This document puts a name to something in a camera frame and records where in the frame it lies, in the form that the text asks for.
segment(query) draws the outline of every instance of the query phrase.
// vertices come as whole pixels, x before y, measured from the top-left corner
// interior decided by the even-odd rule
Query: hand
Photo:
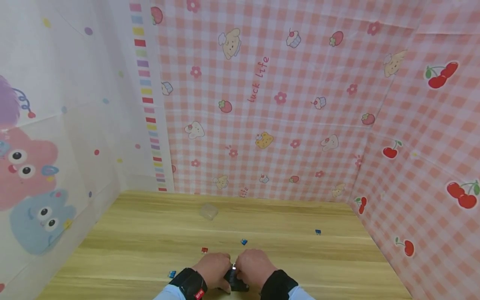
[[[262,250],[245,250],[235,263],[237,278],[251,287],[262,289],[267,279],[278,270]]]
[[[232,267],[230,254],[228,253],[209,253],[192,267],[202,275],[207,284],[207,288],[221,288],[227,293],[231,293],[230,283],[223,276]]]

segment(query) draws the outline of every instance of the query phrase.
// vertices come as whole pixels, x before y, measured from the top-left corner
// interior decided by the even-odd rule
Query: red label
[[[205,295],[204,290],[200,289],[200,290],[198,291],[198,293],[195,294],[195,298],[196,298],[197,300],[199,300],[199,299],[201,299],[204,295]]]

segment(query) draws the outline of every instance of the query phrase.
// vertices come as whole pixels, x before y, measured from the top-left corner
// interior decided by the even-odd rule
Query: cartoon eye
[[[32,165],[25,165],[20,167],[18,171],[18,176],[23,179],[29,179],[35,175],[35,167]]]
[[[52,215],[52,209],[48,206],[44,206],[40,208],[38,211],[38,214],[36,215],[37,219],[40,221],[45,221],[47,220],[50,216]]]
[[[57,218],[55,219],[50,219],[44,226],[43,228],[48,231],[48,232],[51,232],[51,231],[54,231],[55,228],[57,228],[59,224],[59,220]]]
[[[22,164],[27,160],[27,152],[22,149],[12,150],[10,154],[8,154],[8,160],[15,165]]]

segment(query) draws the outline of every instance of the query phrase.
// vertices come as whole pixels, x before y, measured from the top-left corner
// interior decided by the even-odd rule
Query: black wrist strap
[[[288,292],[299,284],[283,270],[276,270],[260,292],[261,300],[288,300]]]
[[[170,284],[179,287],[186,300],[199,300],[207,292],[204,278],[191,268],[183,269]]]

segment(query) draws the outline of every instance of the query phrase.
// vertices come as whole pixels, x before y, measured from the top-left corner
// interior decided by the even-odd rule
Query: light blue sleeve
[[[288,292],[288,300],[315,300],[300,286],[296,286]]]
[[[185,296],[180,292],[179,287],[169,284],[153,300],[185,300]]]

